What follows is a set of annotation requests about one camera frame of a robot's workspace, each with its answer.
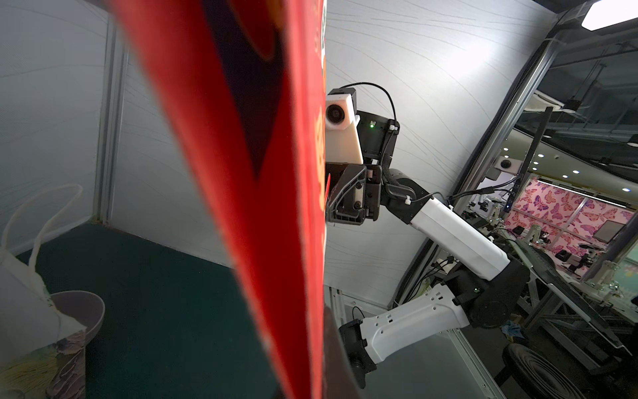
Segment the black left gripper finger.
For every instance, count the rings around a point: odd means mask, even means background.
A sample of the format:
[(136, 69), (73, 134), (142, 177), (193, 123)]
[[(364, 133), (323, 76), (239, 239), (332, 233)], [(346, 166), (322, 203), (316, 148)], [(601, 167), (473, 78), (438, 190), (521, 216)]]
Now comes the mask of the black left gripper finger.
[(355, 381), (351, 365), (337, 330), (332, 310), (323, 309), (323, 399), (360, 399), (361, 391)]

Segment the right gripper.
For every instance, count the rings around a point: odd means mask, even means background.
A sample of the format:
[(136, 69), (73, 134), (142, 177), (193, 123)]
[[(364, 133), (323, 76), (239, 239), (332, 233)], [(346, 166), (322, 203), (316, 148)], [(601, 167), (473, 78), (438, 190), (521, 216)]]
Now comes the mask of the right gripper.
[(361, 225), (378, 220), (382, 168), (369, 164), (327, 163), (326, 221)]

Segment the red RICH paper bag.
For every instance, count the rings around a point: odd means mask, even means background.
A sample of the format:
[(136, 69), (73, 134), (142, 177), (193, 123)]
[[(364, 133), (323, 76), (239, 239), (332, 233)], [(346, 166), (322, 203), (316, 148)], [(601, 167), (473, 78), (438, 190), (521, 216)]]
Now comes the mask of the red RICH paper bag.
[(289, 398), (323, 394), (324, 1), (114, 1)]

